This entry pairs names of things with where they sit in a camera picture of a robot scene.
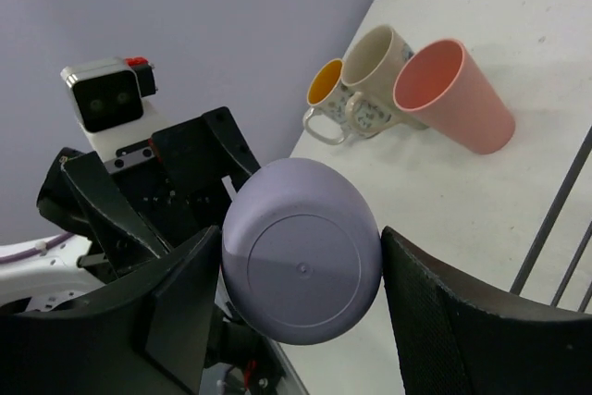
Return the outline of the white floral mug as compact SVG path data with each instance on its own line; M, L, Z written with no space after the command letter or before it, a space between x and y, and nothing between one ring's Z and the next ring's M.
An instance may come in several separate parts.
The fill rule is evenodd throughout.
M302 117L303 128L309 135L327 145L339 145L351 133L345 107L352 93L341 82L342 66L343 61L340 58L328 61L315 74L306 94L306 103L309 108ZM318 116L325 116L336 123L340 128L340 135L329 138L313 130L310 121Z

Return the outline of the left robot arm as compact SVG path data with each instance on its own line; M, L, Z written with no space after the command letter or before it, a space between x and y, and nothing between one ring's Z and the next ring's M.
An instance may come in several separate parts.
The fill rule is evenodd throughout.
M259 165L226 107L64 149L40 190L64 232L1 251L5 394L303 394L281 348L216 305L230 192Z

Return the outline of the beige patterned mug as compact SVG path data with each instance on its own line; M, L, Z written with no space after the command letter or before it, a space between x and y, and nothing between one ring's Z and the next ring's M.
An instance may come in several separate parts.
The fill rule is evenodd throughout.
M353 91L345 116L348 124L364 136L378 134L398 124L415 130L427 125L401 111L394 102L393 88L414 52L389 25L370 30L346 55L340 79Z

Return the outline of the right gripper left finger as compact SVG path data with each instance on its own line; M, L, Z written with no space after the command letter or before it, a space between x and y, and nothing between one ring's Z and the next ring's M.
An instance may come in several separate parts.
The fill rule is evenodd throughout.
M50 312L1 318L4 394L196 394L221 231Z

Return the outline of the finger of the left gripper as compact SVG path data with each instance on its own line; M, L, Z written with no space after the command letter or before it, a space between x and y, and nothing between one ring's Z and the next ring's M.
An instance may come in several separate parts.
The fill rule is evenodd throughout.
M95 152L67 161L62 171L110 261L151 261L169 253L121 193Z
M211 153L216 176L228 176L234 190L239 191L261 166L226 106L203 114L203 118L213 138Z

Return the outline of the pink plastic cup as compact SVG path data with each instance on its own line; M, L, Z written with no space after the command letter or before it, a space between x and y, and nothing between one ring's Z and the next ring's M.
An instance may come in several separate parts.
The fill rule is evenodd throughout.
M433 42L398 75L393 101L404 113L475 154L503 148L515 119L463 43Z

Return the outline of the lavender plastic cup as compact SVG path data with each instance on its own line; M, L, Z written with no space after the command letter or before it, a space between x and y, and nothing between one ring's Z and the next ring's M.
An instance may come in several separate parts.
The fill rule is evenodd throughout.
M262 335L290 345L332 340L377 295L380 233L364 197L318 161L285 158L238 191L223 224L228 296Z

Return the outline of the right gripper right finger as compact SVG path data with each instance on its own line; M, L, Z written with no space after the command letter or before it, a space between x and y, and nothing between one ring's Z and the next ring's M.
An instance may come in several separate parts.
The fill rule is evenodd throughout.
M590 315L500 290L393 228L381 245L406 393L590 393Z

